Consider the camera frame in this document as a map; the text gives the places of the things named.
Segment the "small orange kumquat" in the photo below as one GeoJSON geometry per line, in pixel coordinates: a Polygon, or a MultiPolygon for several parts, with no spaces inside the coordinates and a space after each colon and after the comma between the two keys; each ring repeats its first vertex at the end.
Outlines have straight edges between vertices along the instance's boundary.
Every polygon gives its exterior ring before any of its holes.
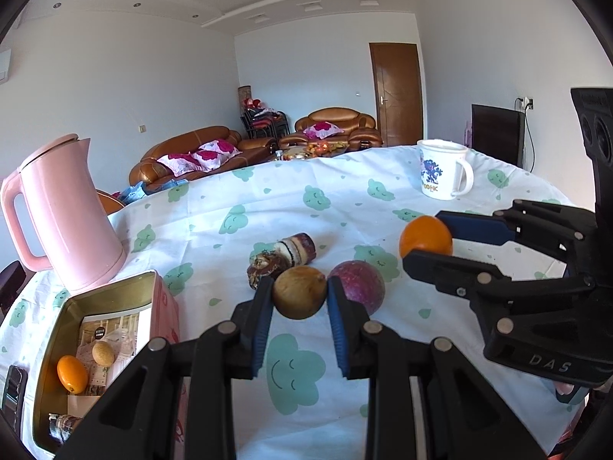
{"type": "Polygon", "coordinates": [[[82,394],[89,385],[89,371],[75,356],[61,356],[56,372],[60,383],[70,394],[82,394]]]}

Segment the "pink floral pillow left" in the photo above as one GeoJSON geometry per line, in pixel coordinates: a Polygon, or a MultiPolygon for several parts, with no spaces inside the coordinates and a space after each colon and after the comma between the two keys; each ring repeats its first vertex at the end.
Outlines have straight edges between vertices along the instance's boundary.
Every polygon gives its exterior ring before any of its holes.
{"type": "Polygon", "coordinates": [[[204,160],[196,153],[168,154],[160,157],[158,162],[167,167],[175,177],[186,173],[209,173],[220,167],[221,158],[204,160]]]}

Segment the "orange leather chair back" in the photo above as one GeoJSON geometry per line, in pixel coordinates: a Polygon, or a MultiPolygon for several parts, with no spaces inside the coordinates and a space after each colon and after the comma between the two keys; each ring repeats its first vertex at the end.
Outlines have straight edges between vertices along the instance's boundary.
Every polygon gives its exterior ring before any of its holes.
{"type": "Polygon", "coordinates": [[[98,190],[97,195],[107,215],[121,211],[121,209],[124,209],[125,207],[125,205],[119,199],[105,191],[98,190]]]}

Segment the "pink gold tin box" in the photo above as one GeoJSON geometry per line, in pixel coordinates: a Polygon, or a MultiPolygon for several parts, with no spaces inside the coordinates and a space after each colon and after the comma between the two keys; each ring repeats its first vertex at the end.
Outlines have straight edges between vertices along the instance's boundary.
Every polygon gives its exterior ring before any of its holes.
{"type": "Polygon", "coordinates": [[[155,271],[63,302],[36,386],[32,419],[36,445],[55,453],[59,442],[50,433],[50,416],[85,416],[155,337],[180,341],[178,303],[155,271]]]}

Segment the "stacked red chairs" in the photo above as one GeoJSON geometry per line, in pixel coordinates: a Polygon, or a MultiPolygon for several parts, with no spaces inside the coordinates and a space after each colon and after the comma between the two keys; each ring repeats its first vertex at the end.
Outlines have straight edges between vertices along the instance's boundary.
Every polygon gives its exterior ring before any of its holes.
{"type": "Polygon", "coordinates": [[[265,107],[259,99],[247,98],[242,102],[241,120],[249,139],[283,138],[290,134],[286,114],[265,107]]]}

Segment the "brown longan fruit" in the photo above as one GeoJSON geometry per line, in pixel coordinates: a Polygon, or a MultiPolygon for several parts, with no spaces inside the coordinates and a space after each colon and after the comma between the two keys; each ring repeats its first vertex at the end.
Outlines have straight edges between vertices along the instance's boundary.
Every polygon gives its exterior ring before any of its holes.
{"type": "Polygon", "coordinates": [[[97,341],[92,346],[92,359],[102,368],[110,368],[115,362],[113,348],[104,341],[97,341]]]}

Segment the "wooden coffee table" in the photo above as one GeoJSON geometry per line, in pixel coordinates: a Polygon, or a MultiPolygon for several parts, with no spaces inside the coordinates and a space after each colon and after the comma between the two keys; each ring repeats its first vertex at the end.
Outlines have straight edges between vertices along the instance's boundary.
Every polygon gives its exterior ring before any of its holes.
{"type": "Polygon", "coordinates": [[[349,150],[347,142],[324,140],[308,142],[306,145],[287,145],[280,148],[277,158],[284,161],[331,158],[343,155],[349,150]]]}

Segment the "large brown round fruit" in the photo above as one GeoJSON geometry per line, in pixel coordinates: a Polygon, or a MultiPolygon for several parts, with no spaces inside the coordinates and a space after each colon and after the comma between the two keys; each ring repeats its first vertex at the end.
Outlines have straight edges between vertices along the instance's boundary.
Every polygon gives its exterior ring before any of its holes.
{"type": "Polygon", "coordinates": [[[322,272],[310,266],[295,266],[276,278],[272,298],[281,315],[303,320],[321,309],[326,292],[326,277],[322,272]]]}

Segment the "striped brown sugarcane piece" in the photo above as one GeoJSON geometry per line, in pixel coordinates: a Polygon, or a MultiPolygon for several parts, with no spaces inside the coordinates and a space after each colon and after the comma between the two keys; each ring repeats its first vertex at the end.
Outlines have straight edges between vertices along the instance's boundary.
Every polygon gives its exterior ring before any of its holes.
{"type": "Polygon", "coordinates": [[[307,233],[298,233],[275,242],[274,251],[283,255],[291,267],[311,264],[317,258],[315,242],[307,233]]]}

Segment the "long brown leather sofa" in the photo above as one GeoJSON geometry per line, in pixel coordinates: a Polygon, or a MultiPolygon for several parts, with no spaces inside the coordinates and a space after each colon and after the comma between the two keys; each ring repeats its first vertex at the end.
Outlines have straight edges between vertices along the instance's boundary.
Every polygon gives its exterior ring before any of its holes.
{"type": "Polygon", "coordinates": [[[150,148],[131,169],[129,184],[156,190],[182,177],[197,180],[266,162],[278,148],[275,138],[243,139],[225,126],[199,128],[150,148]]]}

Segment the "purple passion fruit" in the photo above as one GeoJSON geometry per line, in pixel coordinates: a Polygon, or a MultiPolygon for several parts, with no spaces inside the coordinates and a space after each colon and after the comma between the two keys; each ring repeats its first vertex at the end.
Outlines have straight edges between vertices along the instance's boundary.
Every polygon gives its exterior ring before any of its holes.
{"type": "Polygon", "coordinates": [[[340,263],[328,274],[339,277],[346,297],[364,305],[369,316],[384,303],[385,284],[380,272],[362,260],[340,263]]]}

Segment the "orange tangerine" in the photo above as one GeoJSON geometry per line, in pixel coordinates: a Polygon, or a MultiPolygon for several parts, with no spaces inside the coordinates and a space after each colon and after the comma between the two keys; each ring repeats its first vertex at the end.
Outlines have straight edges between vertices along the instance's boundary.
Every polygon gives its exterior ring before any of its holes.
{"type": "Polygon", "coordinates": [[[453,238],[442,220],[433,216],[420,216],[410,221],[399,239],[399,253],[405,258],[413,250],[452,255],[453,238]]]}

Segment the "black television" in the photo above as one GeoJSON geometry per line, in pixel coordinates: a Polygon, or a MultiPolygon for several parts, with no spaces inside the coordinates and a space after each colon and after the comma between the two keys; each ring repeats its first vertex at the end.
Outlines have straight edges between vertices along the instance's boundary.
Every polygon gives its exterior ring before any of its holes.
{"type": "Polygon", "coordinates": [[[525,114],[518,110],[473,104],[472,148],[489,157],[522,167],[525,114]]]}

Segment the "white wall air conditioner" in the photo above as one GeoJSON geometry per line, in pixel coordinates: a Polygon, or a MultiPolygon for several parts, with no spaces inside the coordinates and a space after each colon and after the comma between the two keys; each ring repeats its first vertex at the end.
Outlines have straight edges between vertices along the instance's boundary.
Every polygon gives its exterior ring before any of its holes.
{"type": "Polygon", "coordinates": [[[11,50],[7,49],[0,53],[0,83],[4,83],[9,76],[11,50]]]}

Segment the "small jar in tin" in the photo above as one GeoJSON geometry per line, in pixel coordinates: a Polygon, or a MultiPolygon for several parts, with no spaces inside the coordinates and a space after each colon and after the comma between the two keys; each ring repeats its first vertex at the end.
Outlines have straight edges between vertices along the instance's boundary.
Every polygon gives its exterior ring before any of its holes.
{"type": "Polygon", "coordinates": [[[48,414],[49,434],[58,444],[65,444],[80,422],[82,422],[81,417],[50,412],[48,414]]]}

